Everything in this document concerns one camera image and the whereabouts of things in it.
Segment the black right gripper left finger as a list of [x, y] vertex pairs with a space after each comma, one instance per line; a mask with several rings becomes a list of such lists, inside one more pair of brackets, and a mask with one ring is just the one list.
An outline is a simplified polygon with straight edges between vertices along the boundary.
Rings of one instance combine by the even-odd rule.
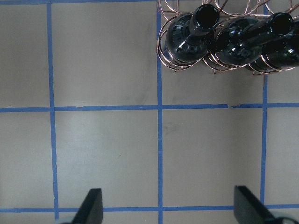
[[102, 190], [90, 189], [71, 224], [101, 224], [102, 221]]

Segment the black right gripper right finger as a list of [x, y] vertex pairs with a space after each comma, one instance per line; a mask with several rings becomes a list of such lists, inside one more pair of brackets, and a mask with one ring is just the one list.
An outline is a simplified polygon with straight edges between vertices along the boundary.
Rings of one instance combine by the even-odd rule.
[[239, 224], [280, 223], [246, 186], [234, 187], [234, 217]]

